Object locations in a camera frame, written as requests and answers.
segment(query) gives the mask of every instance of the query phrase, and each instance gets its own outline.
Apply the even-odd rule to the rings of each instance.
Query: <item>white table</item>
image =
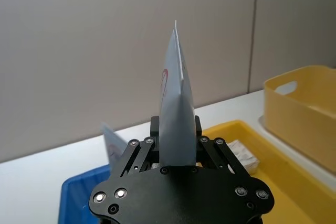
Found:
[[[196,109],[203,129],[243,120],[324,184],[336,190],[336,178],[266,132],[259,123],[264,92],[258,91]],[[118,131],[125,140],[143,140],[150,124]],[[102,136],[0,164],[0,223],[56,224],[60,190],[69,177],[108,163]]]

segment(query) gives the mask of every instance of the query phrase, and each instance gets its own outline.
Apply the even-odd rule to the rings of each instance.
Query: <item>blue tray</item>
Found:
[[[110,176],[105,165],[67,179],[62,185],[58,224],[97,224],[88,206],[93,188]]]

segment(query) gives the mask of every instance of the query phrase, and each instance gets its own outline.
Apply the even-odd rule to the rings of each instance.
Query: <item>gray wall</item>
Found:
[[[0,0],[0,161],[156,115],[175,19],[200,106],[335,66],[335,17],[333,0]]]

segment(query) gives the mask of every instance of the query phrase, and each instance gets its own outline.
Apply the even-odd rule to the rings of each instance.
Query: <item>small package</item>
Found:
[[[160,101],[160,165],[195,165],[194,104],[176,22],[165,55]]]
[[[231,143],[228,143],[227,146],[235,154],[236,158],[249,174],[256,172],[259,160],[248,150],[248,148],[246,148],[239,140],[234,140]]]
[[[115,134],[106,124],[102,126],[102,131],[104,134],[105,147],[109,158],[109,164],[111,170],[114,165],[119,161],[121,155],[127,147],[127,142],[123,140],[120,136]]]

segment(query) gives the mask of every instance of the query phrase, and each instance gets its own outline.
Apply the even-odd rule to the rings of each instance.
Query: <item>basket handle hole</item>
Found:
[[[278,94],[286,95],[286,94],[290,94],[291,92],[294,92],[297,87],[298,87],[298,82],[291,81],[291,82],[288,82],[284,85],[277,87],[275,89],[275,92],[277,92]]]

